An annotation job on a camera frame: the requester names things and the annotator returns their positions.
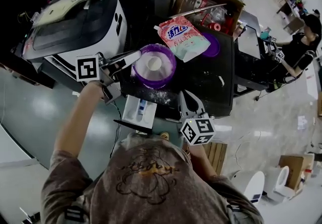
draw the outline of purple lid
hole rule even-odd
[[[220,43],[211,33],[202,33],[202,35],[211,43],[205,52],[202,53],[205,57],[215,57],[220,52]]]

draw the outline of gray floor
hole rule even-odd
[[[245,3],[246,10],[259,18],[262,29],[270,26],[278,40],[290,39],[283,30],[281,17],[276,15],[279,6],[274,0],[245,0]],[[0,116],[4,108],[4,85],[4,127],[48,167],[55,136],[77,97],[62,85],[58,84],[53,90],[32,86],[0,69]],[[281,154],[314,150],[309,146],[311,141],[322,142],[322,121],[316,117],[316,100],[307,94],[305,75],[258,102],[253,100],[256,95],[258,92],[235,99],[231,116],[216,120],[216,139],[228,143],[224,174],[241,168],[254,170],[275,166]],[[117,100],[121,112],[124,103],[123,98]],[[304,129],[298,130],[298,116],[304,116],[307,121]],[[109,161],[117,127],[113,119],[118,119],[116,109],[100,103],[79,156],[92,178],[97,177]],[[180,143],[175,135],[175,124],[156,119],[154,130],[169,131],[172,141]],[[130,131],[122,127],[120,138]]]
[[[0,116],[4,108],[3,126],[41,164],[49,167],[55,137],[60,126],[71,111],[77,96],[63,85],[56,84],[53,90],[33,86],[14,78],[0,68]],[[121,113],[125,99],[116,100]],[[89,125],[79,159],[92,178],[97,177],[106,167],[112,150],[119,114],[113,105],[100,102]],[[174,144],[179,145],[176,124],[156,119],[153,131],[166,130]],[[119,139],[124,139],[133,130],[121,127]]]

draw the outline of white powder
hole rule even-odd
[[[158,51],[151,51],[142,55],[135,63],[135,68],[143,78],[150,81],[159,81],[171,75],[173,66],[167,55]]]
[[[136,76],[136,73],[134,71],[133,65],[131,66],[131,77]]]
[[[223,78],[221,76],[218,76],[219,80],[221,81],[221,87],[223,87],[225,85],[225,82],[223,81]]]
[[[153,101],[161,104],[168,104],[171,101],[167,92],[164,91],[151,90],[151,92],[149,92],[149,96]]]

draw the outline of hand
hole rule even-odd
[[[192,157],[207,158],[205,148],[202,145],[189,145],[189,152]]]
[[[211,177],[217,176],[202,145],[190,145],[189,151],[193,170],[202,180],[207,182]]]
[[[89,82],[82,90],[80,95],[89,96],[93,99],[104,98],[104,93],[102,90],[102,85],[98,81]]]

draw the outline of person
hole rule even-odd
[[[322,162],[322,154],[317,154],[313,152],[309,152],[309,154],[314,154],[314,161],[315,162]]]
[[[102,175],[90,179],[77,157],[103,96],[98,83],[88,83],[57,137],[41,193],[42,223],[264,223],[217,176],[201,145],[190,147],[190,160],[158,135],[130,134]]]
[[[320,19],[320,11],[317,9],[313,10],[313,15]]]
[[[285,57],[280,64],[275,62],[270,66],[270,80],[285,83],[287,77],[296,79],[313,61],[317,46],[321,42],[321,22],[314,15],[305,16],[304,22],[304,33],[294,34],[290,42],[276,43]]]

